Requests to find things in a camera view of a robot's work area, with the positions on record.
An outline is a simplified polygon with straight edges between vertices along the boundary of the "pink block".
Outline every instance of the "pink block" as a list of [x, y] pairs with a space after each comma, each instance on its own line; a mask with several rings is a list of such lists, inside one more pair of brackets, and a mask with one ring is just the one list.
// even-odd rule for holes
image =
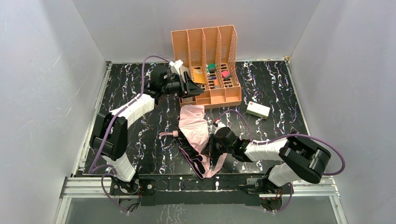
[[223, 78], [229, 78], [230, 76], [231, 76], [231, 74], [230, 74], [230, 72], [229, 71], [222, 71], [221, 72], [221, 76], [223, 77]]

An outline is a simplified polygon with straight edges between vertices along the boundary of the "table surface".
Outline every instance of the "table surface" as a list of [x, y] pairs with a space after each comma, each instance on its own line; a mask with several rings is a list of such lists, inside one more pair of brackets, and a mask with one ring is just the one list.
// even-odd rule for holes
[[[101, 113], [116, 109], [140, 92], [141, 63], [113, 64], [105, 93], [101, 101]], [[165, 63], [147, 63], [145, 82], [156, 66], [165, 67]], [[228, 109], [236, 109], [246, 118], [252, 130], [254, 140], [273, 139], [290, 132], [307, 133], [303, 116], [294, 92], [285, 61], [245, 61], [236, 63], [236, 73], [242, 86], [240, 106], [205, 110], [209, 131], [214, 132], [211, 123]], [[247, 104], [253, 101], [271, 108], [269, 117], [261, 119], [246, 113]], [[127, 155], [132, 165], [136, 165], [140, 175], [191, 175], [194, 174], [189, 163], [180, 153], [172, 137], [159, 138], [160, 132], [177, 129], [180, 105], [177, 96], [167, 96], [166, 100], [152, 112], [137, 120], [128, 131]], [[238, 136], [248, 139], [248, 130], [239, 116], [227, 113], [222, 117]], [[96, 152], [90, 149], [85, 163], [84, 174], [93, 161]], [[105, 164], [100, 158], [97, 165]], [[279, 161], [238, 162], [227, 155], [223, 174], [265, 173]], [[98, 170], [97, 175], [106, 171]]]

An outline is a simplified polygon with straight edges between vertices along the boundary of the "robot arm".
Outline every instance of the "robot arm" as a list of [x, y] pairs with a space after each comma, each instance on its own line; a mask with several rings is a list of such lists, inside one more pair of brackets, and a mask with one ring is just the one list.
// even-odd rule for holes
[[263, 191], [268, 190], [268, 186], [273, 189], [297, 180], [319, 183], [331, 158], [329, 151], [311, 139], [288, 137], [271, 143], [241, 140], [221, 122], [217, 121], [217, 125], [214, 138], [221, 143], [217, 150], [222, 153], [231, 153], [242, 162], [284, 162], [267, 171], [257, 187]]
[[144, 94], [107, 114], [99, 113], [97, 115], [90, 146], [94, 150], [99, 149], [110, 120], [121, 109], [127, 107], [115, 119], [110, 134], [105, 140], [101, 156], [106, 160], [107, 164], [114, 167], [116, 171], [114, 177], [128, 186], [128, 183], [137, 176], [136, 170], [131, 165], [126, 154], [129, 127], [145, 113], [155, 109], [161, 103], [163, 95], [177, 94], [179, 97], [188, 98], [203, 92], [191, 81], [188, 69], [183, 66], [182, 61], [170, 62], [167, 71], [160, 71], [156, 67], [151, 73], [150, 82], [144, 87]]

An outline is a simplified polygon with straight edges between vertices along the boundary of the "wire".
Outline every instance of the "wire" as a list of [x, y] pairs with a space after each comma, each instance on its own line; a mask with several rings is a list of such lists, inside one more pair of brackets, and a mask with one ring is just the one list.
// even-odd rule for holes
[[139, 197], [139, 203], [141, 203], [141, 191], [143, 190], [143, 187], [140, 187], [140, 191], [138, 193], [138, 197]]
[[313, 136], [306, 135], [306, 134], [287, 134], [287, 135], [284, 135], [284, 136], [276, 137], [276, 138], [271, 139], [271, 140], [269, 140], [269, 141], [264, 141], [264, 142], [253, 141], [253, 140], [252, 140], [252, 131], [251, 131], [251, 129], [250, 129], [250, 126], [249, 126], [249, 124], [246, 122], [246, 120], [245, 120], [245, 118], [242, 116], [242, 114], [240, 114], [238, 111], [233, 110], [233, 109], [226, 110], [226, 111], [225, 111], [224, 113], [222, 113], [222, 114], [219, 116], [219, 118], [216, 119], [215, 121], [219, 120], [225, 113], [227, 113], [227, 112], [229, 112], [229, 111], [233, 111], [233, 112], [237, 113], [239, 116], [242, 117], [243, 121], [245, 122], [245, 125], [246, 125], [247, 129], [249, 130], [249, 139], [250, 139], [250, 141], [256, 143], [257, 145], [267, 145], [267, 144], [269, 144], [269, 143], [278, 141], [278, 140], [280, 140], [280, 139], [285, 139], [285, 138], [288, 138], [288, 137], [303, 137], [303, 138], [312, 139], [312, 140], [321, 142], [321, 143], [325, 144], [326, 146], [328, 146], [329, 148], [331, 148], [331, 149], [338, 155], [338, 157], [341, 159], [341, 168], [340, 168], [338, 171], [333, 172], [333, 173], [323, 173], [323, 175], [325, 175], [325, 176], [338, 175], [338, 174], [342, 173], [342, 171], [344, 171], [344, 169], [345, 169], [345, 159], [344, 159], [344, 157], [342, 156], [342, 154], [341, 154], [334, 146], [332, 146], [330, 143], [325, 142], [324, 140], [321, 140], [321, 139], [319, 139], [319, 138], [317, 138], [317, 137], [313, 137]]
[[132, 206], [135, 206], [135, 207], [136, 207], [138, 204], [139, 204], [139, 203], [132, 204], [131, 206], [128, 207], [127, 210], [129, 211], [129, 210], [132, 208]]
[[108, 125], [108, 127], [107, 127], [107, 129], [106, 129], [105, 136], [103, 137], [102, 143], [100, 144], [99, 150], [98, 150], [97, 153], [96, 153], [95, 159], [93, 160], [92, 165], [90, 166], [90, 168], [89, 168], [89, 170], [88, 170], [88, 173], [89, 173], [89, 174], [92, 174], [93, 172], [97, 171], [97, 170], [100, 169], [100, 168], [104, 168], [104, 167], [106, 167], [106, 168], [112, 168], [112, 171], [113, 171], [114, 174], [105, 173], [105, 174], [102, 176], [102, 178], [101, 178], [101, 180], [100, 180], [100, 183], [101, 183], [101, 185], [102, 185], [103, 192], [104, 192], [105, 195], [110, 199], [110, 201], [111, 201], [114, 205], [116, 205], [119, 209], [121, 209], [121, 211], [123, 211], [123, 212], [125, 212], [125, 213], [127, 213], [127, 214], [129, 213], [129, 211], [128, 211], [128, 210], [125, 210], [125, 208], [122, 208], [122, 207], [117, 203], [117, 201], [113, 200], [113, 199], [111, 198], [111, 196], [109, 195], [109, 193], [106, 191], [105, 186], [103, 185], [103, 179], [104, 179], [106, 176], [114, 176], [114, 175], [117, 175], [117, 172], [116, 172], [114, 166], [109, 165], [109, 164], [103, 164], [103, 165], [100, 165], [100, 166], [98, 166], [98, 167], [95, 167], [95, 166], [96, 166], [96, 163], [97, 163], [98, 160], [99, 160], [100, 153], [101, 153], [102, 150], [103, 150], [103, 147], [104, 147], [104, 145], [105, 145], [105, 142], [106, 142], [106, 140], [107, 140], [107, 137], [109, 136], [109, 133], [110, 133], [110, 131], [111, 131], [111, 128], [113, 127], [113, 124], [114, 124], [115, 119], [118, 117], [119, 114], [121, 114], [124, 110], [126, 110], [130, 105], [132, 105], [132, 104], [133, 104], [134, 102], [136, 102], [140, 97], [142, 97], [143, 91], [144, 91], [144, 65], [146, 64], [147, 59], [149, 59], [149, 58], [151, 58], [151, 57], [157, 57], [157, 58], [160, 58], [160, 59], [162, 59], [162, 60], [164, 60], [164, 61], [166, 61], [166, 62], [169, 63], [169, 60], [167, 60], [167, 59], [165, 59], [165, 58], [162, 58], [162, 57], [160, 57], [160, 56], [154, 56], [154, 55], [148, 56], [148, 57], [146, 57], [146, 58], [143, 60], [143, 64], [142, 64], [142, 66], [141, 66], [141, 92], [140, 92], [140, 94], [139, 94], [137, 97], [135, 97], [128, 105], [124, 106], [121, 110], [119, 110], [119, 111], [112, 117], [112, 119], [110, 120], [110, 123], [109, 123], [109, 125]]
[[266, 204], [264, 204], [264, 203], [260, 203], [261, 204], [261, 206], [263, 207], [263, 208], [265, 208], [266, 210], [271, 210], [271, 208], [268, 206], [268, 205], [266, 205]]
[[289, 199], [287, 200], [287, 203], [285, 204], [285, 206], [283, 206], [279, 210], [275, 210], [276, 212], [283, 211], [290, 204], [291, 196], [293, 195], [294, 189], [293, 189], [293, 184], [291, 182], [289, 183], [289, 185], [290, 185], [290, 196], [289, 196]]
[[137, 210], [139, 207], [140, 207], [140, 203], [138, 203], [137, 205], [135, 205], [135, 206], [132, 208], [131, 212], [133, 212], [135, 209]]
[[139, 189], [140, 189], [140, 185], [138, 186], [138, 188], [136, 189], [136, 191], [135, 191], [134, 193], [131, 193], [131, 194], [129, 194], [129, 195], [134, 195], [134, 194], [136, 194], [136, 193], [139, 191]]
[[114, 176], [114, 174], [110, 174], [110, 173], [105, 173], [105, 174], [103, 174], [102, 178], [100, 179], [100, 184], [102, 185], [103, 192], [105, 193], [105, 195], [107, 196], [107, 198], [110, 199], [110, 201], [111, 201], [115, 206], [117, 206], [119, 209], [121, 209], [121, 211], [123, 211], [123, 212], [125, 212], [125, 213], [128, 214], [129, 211], [126, 210], [125, 208], [122, 208], [122, 207], [118, 204], [118, 202], [115, 201], [115, 200], [113, 200], [113, 198], [111, 198], [111, 196], [109, 195], [109, 193], [106, 191], [105, 186], [104, 186], [104, 184], [103, 184], [103, 179], [104, 179], [106, 176]]
[[146, 64], [147, 59], [149, 59], [149, 58], [151, 58], [151, 57], [157, 57], [157, 58], [162, 59], [162, 60], [164, 60], [164, 61], [166, 61], [166, 62], [169, 63], [169, 60], [167, 60], [167, 59], [165, 59], [165, 58], [163, 58], [163, 57], [160, 57], [160, 56], [155, 56], [155, 55], [148, 56], [148, 57], [146, 57], [146, 58], [144, 59], [143, 65], [142, 65], [142, 68], [141, 68], [141, 92], [140, 92], [140, 94], [139, 94], [137, 97], [135, 97], [131, 102], [129, 102], [128, 105], [124, 106], [121, 110], [119, 110], [119, 111], [112, 117], [112, 119], [110, 120], [110, 123], [109, 123], [109, 125], [108, 125], [108, 127], [107, 127], [107, 129], [106, 129], [106, 132], [105, 132], [105, 136], [103, 137], [102, 143], [100, 144], [99, 150], [98, 150], [98, 152], [96, 153], [95, 159], [93, 160], [92, 165], [91, 165], [90, 168], [89, 168], [89, 171], [88, 171], [89, 174], [92, 174], [93, 172], [97, 171], [97, 170], [100, 168], [100, 166], [98, 166], [98, 167], [96, 167], [96, 168], [94, 168], [94, 166], [96, 165], [96, 163], [97, 163], [98, 160], [99, 160], [100, 153], [102, 152], [103, 147], [105, 146], [105, 142], [106, 142], [106, 140], [107, 140], [107, 138], [108, 138], [108, 136], [109, 136], [109, 133], [110, 133], [110, 131], [111, 131], [111, 128], [113, 127], [114, 121], [116, 120], [116, 118], [118, 117], [118, 115], [121, 114], [124, 110], [126, 110], [126, 109], [127, 109], [130, 105], [132, 105], [134, 102], [136, 102], [140, 97], [142, 97], [143, 91], [144, 91], [144, 65]]
[[283, 188], [281, 188], [281, 194], [279, 195], [279, 199], [283, 196]]

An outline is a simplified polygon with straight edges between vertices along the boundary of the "gray wall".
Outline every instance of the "gray wall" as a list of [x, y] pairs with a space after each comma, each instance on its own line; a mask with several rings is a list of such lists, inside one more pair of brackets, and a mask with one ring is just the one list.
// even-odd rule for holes
[[105, 72], [71, 1], [0, 1], [0, 222], [53, 223]]
[[290, 56], [320, 0], [73, 1], [107, 61], [141, 62], [173, 59], [173, 30], [231, 24], [237, 59]]
[[345, 156], [335, 179], [352, 224], [395, 222], [395, 8], [395, 1], [321, 1], [291, 57], [311, 134]]

